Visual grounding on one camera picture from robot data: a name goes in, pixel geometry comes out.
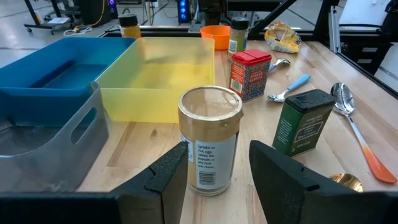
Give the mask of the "light blue handled spoon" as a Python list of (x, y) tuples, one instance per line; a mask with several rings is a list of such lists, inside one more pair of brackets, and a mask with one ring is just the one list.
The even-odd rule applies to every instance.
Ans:
[(291, 84), (286, 90), (284, 90), (281, 94), (279, 95), (268, 95), (267, 98), (271, 101), (274, 102), (284, 102), (285, 101), (285, 96), (287, 93), (289, 93), (290, 91), (306, 84), (306, 82), (309, 81), (309, 79), (311, 78), (311, 75), (309, 74), (304, 74), (302, 75), (298, 80), (296, 80), (293, 84)]

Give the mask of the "orange handled large spoon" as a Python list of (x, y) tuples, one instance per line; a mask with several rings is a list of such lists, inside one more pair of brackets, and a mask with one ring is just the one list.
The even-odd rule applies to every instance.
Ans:
[(351, 114), (354, 112), (354, 97), (351, 90), (344, 83), (335, 83), (331, 90), (330, 95), (335, 97), (336, 102), (333, 110), (337, 113), (345, 116), (349, 121), (349, 124), (361, 146), (364, 158), (368, 163), (370, 171), (373, 176), (381, 182), (387, 184), (395, 184), (398, 182), (397, 178), (387, 169), (387, 167), (377, 158), (377, 156), (369, 148), (368, 144), (364, 140), (358, 127), (355, 125)]

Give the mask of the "black computer purple light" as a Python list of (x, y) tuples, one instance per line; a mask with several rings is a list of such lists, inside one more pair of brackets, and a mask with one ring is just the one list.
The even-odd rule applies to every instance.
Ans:
[(116, 0), (73, 0), (84, 25), (98, 27), (118, 18)]

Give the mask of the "oregano jar black lid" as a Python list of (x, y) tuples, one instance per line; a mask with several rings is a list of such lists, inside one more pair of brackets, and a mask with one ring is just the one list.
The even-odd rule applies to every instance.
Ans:
[(231, 60), (233, 54), (246, 50), (248, 29), (249, 19), (245, 17), (232, 18), (228, 45), (228, 60)]

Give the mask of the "yellow snack bag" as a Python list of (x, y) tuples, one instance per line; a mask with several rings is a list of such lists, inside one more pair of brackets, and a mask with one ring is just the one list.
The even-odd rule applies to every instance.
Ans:
[(301, 48), (301, 37), (288, 24), (276, 21), (269, 24), (264, 34), (265, 41), (272, 50), (289, 54), (298, 53)]

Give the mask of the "green handled gold spoon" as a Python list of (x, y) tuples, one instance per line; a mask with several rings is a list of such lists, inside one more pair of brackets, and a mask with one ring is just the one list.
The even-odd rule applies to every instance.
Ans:
[(329, 179), (344, 185), (347, 188), (350, 188), (356, 192), (363, 192), (363, 184), (361, 181), (352, 174), (341, 173), (334, 174), (329, 177)]

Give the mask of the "black drawer cabinet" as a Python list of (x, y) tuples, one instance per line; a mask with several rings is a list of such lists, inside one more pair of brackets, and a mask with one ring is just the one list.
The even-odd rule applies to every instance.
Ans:
[(374, 31), (346, 30), (340, 32), (341, 53), (374, 75), (398, 35)]

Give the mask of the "gold lid seasoning jar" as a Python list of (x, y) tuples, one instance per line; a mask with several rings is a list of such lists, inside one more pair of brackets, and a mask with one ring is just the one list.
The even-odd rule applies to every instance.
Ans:
[(178, 101), (180, 139), (188, 143), (188, 186), (214, 196), (231, 183), (243, 117), (239, 95), (221, 86), (198, 86)]

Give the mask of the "green black pepper tin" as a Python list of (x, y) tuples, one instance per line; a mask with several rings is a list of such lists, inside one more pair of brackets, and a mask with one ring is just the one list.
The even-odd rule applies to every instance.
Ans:
[(272, 147), (290, 157), (315, 149), (335, 102), (320, 89), (287, 97)]

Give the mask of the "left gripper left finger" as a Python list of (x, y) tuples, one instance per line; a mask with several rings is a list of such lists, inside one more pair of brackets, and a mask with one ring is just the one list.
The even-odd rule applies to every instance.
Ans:
[(180, 142), (112, 190), (121, 224), (179, 224), (187, 187), (188, 143)]

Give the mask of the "red lid paprika tin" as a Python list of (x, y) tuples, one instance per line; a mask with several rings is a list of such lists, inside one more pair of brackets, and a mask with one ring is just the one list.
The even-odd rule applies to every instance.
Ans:
[(243, 102), (262, 96), (271, 60), (272, 55), (260, 49), (232, 54), (229, 89), (238, 94)]

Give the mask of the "computer tower blue lights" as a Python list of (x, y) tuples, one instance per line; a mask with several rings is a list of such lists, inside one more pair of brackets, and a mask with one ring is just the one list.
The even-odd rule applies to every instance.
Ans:
[(178, 9), (178, 22), (188, 23), (191, 19), (190, 14), (190, 1), (189, 0), (177, 0)]

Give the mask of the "purple handled spoon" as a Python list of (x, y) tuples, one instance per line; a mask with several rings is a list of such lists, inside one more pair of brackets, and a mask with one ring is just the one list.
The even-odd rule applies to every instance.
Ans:
[(275, 68), (277, 68), (279, 65), (290, 65), (290, 61), (287, 60), (286, 58), (278, 58), (276, 60), (276, 63), (270, 65), (268, 72), (273, 71)]

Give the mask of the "yellow spice jar black lid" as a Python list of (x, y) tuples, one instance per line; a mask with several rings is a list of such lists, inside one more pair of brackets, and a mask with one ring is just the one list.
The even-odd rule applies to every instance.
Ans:
[(133, 13), (125, 13), (118, 16), (120, 32), (122, 37), (141, 38), (141, 30), (137, 20), (137, 16)]

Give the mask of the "orange plastic cup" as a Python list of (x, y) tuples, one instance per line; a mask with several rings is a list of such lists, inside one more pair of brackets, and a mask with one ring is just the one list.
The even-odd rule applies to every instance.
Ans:
[(229, 47), (230, 26), (211, 25), (200, 29), (201, 36), (215, 41), (216, 50), (227, 50)]

